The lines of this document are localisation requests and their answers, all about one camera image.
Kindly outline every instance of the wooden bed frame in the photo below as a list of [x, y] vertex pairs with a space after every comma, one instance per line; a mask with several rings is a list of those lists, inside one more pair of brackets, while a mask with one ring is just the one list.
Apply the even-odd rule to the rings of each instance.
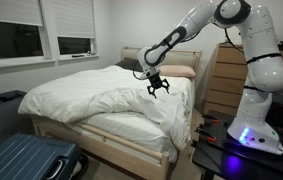
[[[121, 57], [122, 59], [126, 57], [135, 58], [138, 50], [139, 48], [124, 47], [121, 50]], [[165, 64], [186, 65], [196, 70], [201, 53], [201, 51], [170, 51], [167, 53], [167, 62]], [[82, 133], [78, 133], [60, 122], [50, 120], [45, 117], [32, 116], [32, 121], [37, 135], [76, 142], [84, 151], [109, 161], [142, 178], [154, 180], [167, 179], [170, 166], [168, 152], [156, 152], [80, 122], [76, 122], [75, 125], [80, 126], [80, 128], [87, 130], [100, 138], [96, 139], [83, 135]], [[136, 156], [133, 153], [114, 147], [109, 142], [115, 142], [116, 144], [144, 154], [155, 159], [156, 162], [150, 162], [149, 160]]]

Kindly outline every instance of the dresser drawer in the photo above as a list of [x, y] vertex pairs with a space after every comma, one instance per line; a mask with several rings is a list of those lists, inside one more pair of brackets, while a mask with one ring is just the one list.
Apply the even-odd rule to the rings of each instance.
[[244, 80], [212, 77], [209, 88], [211, 90], [242, 94], [244, 83]]
[[208, 114], [209, 111], [217, 111], [232, 116], [237, 114], [237, 108], [207, 102], [204, 106], [204, 114]]
[[245, 80], [248, 74], [246, 65], [215, 63], [213, 76]]
[[207, 101], [232, 107], [238, 107], [240, 104], [241, 95], [209, 90]]
[[244, 54], [232, 47], [220, 47], [217, 62], [246, 64]]

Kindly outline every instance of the floor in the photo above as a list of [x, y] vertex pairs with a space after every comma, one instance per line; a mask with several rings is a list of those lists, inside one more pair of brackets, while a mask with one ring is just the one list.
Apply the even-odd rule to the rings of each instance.
[[[191, 125], [191, 136], [195, 139], [198, 138], [198, 134], [194, 132], [200, 123], [202, 118], [200, 113], [194, 109]], [[177, 161], [176, 168], [172, 172], [171, 180], [200, 180], [202, 170], [190, 161], [193, 148], [190, 144], [180, 152], [179, 159]], [[89, 168], [84, 174], [83, 180], [133, 180], [139, 179], [135, 176], [122, 171], [119, 168], [109, 166], [105, 163], [101, 163], [95, 159], [89, 158]], [[214, 180], [222, 180], [222, 178], [215, 176]]]

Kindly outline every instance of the robotic arm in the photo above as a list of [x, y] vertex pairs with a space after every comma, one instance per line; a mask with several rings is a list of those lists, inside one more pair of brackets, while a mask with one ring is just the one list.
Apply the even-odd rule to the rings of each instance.
[[220, 28], [236, 26], [240, 30], [249, 69], [237, 115], [228, 133], [244, 146], [282, 154], [278, 134], [265, 122], [272, 92], [283, 88], [283, 61], [266, 7], [252, 8], [244, 0], [223, 0], [218, 6], [209, 0], [199, 1], [162, 42], [138, 52], [144, 70], [140, 79], [149, 79], [148, 91], [154, 96], [158, 88], [168, 90], [169, 83], [160, 79], [156, 66], [176, 44], [193, 39], [209, 23]]

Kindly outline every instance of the white comforter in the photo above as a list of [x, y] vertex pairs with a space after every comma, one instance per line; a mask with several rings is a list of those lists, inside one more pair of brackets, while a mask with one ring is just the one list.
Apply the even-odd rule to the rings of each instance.
[[182, 150], [189, 137], [189, 99], [191, 89], [186, 78], [167, 77], [170, 94], [161, 88], [158, 99], [149, 95], [148, 81], [136, 80], [130, 70], [110, 66], [79, 72], [32, 89], [24, 97], [18, 112], [45, 116], [63, 123], [79, 121], [99, 113], [134, 111], [158, 123]]

